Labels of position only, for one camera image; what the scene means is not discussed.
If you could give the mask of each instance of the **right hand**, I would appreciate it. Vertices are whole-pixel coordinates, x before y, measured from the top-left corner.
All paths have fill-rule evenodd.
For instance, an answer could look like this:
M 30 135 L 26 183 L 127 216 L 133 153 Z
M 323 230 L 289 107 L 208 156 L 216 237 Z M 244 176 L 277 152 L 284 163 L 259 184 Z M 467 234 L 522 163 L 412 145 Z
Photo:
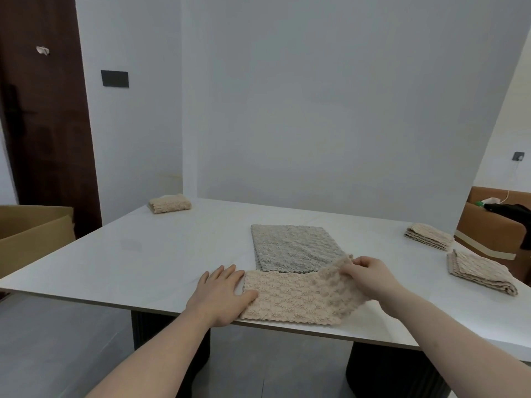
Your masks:
M 352 260 L 352 264 L 343 265 L 339 273 L 350 275 L 365 295 L 379 301 L 383 311 L 396 318 L 392 303 L 408 290 L 396 280 L 383 261 L 361 256 Z

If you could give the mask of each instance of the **brown door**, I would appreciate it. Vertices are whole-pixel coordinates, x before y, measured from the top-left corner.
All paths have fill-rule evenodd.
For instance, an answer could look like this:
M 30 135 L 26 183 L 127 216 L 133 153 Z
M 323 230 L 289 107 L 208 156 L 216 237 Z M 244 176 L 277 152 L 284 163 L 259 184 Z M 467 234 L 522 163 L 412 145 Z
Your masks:
M 100 227 L 74 0 L 0 0 L 0 86 L 19 203 L 74 207 L 78 237 Z

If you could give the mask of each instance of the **white table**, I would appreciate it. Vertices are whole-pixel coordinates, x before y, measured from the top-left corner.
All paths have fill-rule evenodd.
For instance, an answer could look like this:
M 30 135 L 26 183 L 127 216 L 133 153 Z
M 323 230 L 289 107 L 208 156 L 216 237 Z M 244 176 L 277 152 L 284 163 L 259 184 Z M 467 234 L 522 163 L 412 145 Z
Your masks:
M 519 294 L 511 297 L 451 276 L 445 252 L 403 236 L 409 223 L 201 198 L 192 204 L 190 211 L 160 215 L 141 207 L 3 278 L 0 289 L 176 315 L 204 271 L 231 264 L 255 269 L 251 224 L 321 226 L 345 252 L 384 260 L 404 286 L 531 361 L 531 288 L 515 281 Z M 402 323 L 375 301 L 339 326 L 236 324 L 418 349 Z

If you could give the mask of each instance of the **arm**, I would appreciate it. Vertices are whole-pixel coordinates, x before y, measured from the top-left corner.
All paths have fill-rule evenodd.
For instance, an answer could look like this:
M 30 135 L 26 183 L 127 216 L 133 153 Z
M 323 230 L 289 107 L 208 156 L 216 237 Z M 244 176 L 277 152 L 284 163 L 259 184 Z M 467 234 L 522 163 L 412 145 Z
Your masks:
M 340 271 L 404 324 L 459 398 L 531 395 L 531 368 L 405 289 L 382 261 L 359 257 Z
M 258 296 L 255 290 L 234 294 L 244 275 L 235 269 L 221 266 L 210 276 L 203 274 L 182 314 L 116 367 L 87 398 L 174 398 L 209 328 L 230 324 Z

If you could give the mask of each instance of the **folded towel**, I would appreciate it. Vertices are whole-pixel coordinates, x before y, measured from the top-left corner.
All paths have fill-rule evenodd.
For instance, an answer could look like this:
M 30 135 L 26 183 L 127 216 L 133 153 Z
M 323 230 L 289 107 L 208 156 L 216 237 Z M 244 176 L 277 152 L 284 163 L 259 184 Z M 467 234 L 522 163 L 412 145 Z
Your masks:
M 448 253 L 448 272 L 466 280 L 516 296 L 518 289 L 506 266 L 475 254 Z
M 450 234 L 424 223 L 411 224 L 404 236 L 444 251 L 447 251 L 454 242 Z
M 345 253 L 322 227 L 251 225 L 256 269 L 310 272 L 330 266 Z
M 163 212 L 191 210 L 192 203 L 182 194 L 163 195 L 160 198 L 149 200 L 149 207 L 151 207 L 154 214 L 160 214 Z
M 338 268 L 352 256 L 332 266 L 307 274 L 278 271 L 247 271 L 243 290 L 255 289 L 259 295 L 240 315 L 247 320 L 291 321 L 310 324 L 339 324 L 368 301 L 348 275 Z

